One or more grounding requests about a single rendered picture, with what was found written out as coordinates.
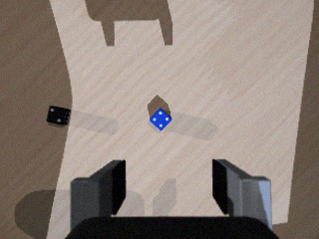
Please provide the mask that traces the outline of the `black die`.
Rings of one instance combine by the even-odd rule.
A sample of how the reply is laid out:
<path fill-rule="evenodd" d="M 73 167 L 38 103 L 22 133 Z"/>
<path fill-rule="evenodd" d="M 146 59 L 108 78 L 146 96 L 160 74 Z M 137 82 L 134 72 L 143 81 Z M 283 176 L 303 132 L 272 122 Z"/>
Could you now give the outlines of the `black die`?
<path fill-rule="evenodd" d="M 70 115 L 70 110 L 55 106 L 49 106 L 47 122 L 56 124 L 67 124 Z"/>

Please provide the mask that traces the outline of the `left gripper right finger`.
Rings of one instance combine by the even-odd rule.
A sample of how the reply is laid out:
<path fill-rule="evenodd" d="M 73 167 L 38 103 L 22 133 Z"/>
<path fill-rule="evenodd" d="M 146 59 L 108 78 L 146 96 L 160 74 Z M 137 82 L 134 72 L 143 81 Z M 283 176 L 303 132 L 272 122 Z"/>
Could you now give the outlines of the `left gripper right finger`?
<path fill-rule="evenodd" d="M 212 160 L 212 197 L 224 215 L 257 218 L 272 231 L 271 180 L 226 159 Z"/>

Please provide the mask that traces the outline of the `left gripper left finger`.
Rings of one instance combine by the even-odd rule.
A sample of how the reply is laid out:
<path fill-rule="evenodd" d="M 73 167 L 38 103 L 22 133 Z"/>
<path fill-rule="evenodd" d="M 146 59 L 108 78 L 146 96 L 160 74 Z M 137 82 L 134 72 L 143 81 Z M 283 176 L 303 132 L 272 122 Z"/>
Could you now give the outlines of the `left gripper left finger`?
<path fill-rule="evenodd" d="M 70 232 L 85 219 L 117 215 L 126 199 L 126 161 L 112 160 L 70 182 Z"/>

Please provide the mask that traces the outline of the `blue die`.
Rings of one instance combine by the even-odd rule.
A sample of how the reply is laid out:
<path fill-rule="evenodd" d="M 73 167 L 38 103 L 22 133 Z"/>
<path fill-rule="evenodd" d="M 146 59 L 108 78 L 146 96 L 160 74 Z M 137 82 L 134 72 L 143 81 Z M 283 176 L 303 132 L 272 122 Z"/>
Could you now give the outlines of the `blue die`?
<path fill-rule="evenodd" d="M 163 130 L 172 120 L 172 118 L 163 110 L 158 109 L 150 118 L 150 121 L 159 129 Z"/>

